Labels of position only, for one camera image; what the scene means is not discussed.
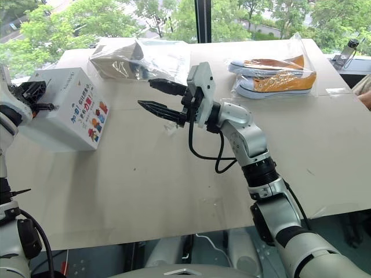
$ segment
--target plastic bag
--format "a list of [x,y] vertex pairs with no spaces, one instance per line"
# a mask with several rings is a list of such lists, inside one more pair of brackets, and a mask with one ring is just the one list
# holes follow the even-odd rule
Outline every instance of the plastic bag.
[[183,41],[102,38],[90,61],[103,78],[165,78],[186,85],[190,49]]
[[228,70],[237,74],[234,96],[254,99],[307,94],[317,77],[298,33],[287,41],[287,46],[271,49],[265,57],[232,60]]

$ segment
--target white box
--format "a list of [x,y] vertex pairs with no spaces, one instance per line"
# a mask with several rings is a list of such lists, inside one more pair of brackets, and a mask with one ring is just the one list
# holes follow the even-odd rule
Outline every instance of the white box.
[[39,111],[20,131],[56,152],[95,150],[100,142],[109,106],[81,68],[36,71],[29,81],[45,81],[38,103],[58,105]]

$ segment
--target person's arm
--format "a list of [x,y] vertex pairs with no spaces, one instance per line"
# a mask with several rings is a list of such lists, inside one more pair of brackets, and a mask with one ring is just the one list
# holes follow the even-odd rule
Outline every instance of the person's arm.
[[371,110],[371,91],[368,91],[365,94],[361,94],[358,96],[359,100],[363,102],[363,104]]

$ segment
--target sneaker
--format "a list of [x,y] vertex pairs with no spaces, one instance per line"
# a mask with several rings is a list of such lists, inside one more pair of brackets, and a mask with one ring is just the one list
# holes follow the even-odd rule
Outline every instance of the sneaker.
[[270,78],[259,79],[242,76],[237,80],[235,91],[248,98],[265,98],[278,94],[307,94],[312,89],[317,74],[312,72],[305,78],[291,72],[281,72]]
[[282,71],[290,71],[293,75],[302,75],[304,56],[300,55],[284,61],[272,59],[253,59],[232,61],[228,66],[230,72],[253,77],[271,77]]

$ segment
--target white table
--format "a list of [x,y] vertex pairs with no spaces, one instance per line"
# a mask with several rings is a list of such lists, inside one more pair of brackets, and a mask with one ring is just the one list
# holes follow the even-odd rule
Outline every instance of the white table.
[[[284,43],[191,45],[191,64],[210,62],[219,100],[230,97],[235,78],[226,70],[226,59],[243,52],[258,57],[278,51],[277,45]],[[310,39],[304,44],[317,70],[310,95],[239,101],[266,133],[277,170],[309,217],[369,209],[371,113],[316,44]],[[81,64],[82,52],[75,51],[76,56],[72,60],[65,56],[59,67]],[[82,51],[89,55],[90,50]],[[188,150],[187,128],[170,136],[166,121],[136,102],[155,100],[180,109],[180,97],[156,91],[146,82],[99,86],[112,110],[96,152],[51,153],[22,134],[8,150],[12,189],[32,188],[16,199],[43,226],[52,249],[253,225],[249,211],[253,202],[240,167],[236,164],[216,174],[213,162]],[[327,88],[344,89],[334,95]],[[194,145],[200,153],[216,155],[219,137],[195,129]],[[225,154],[232,155],[229,146]]]

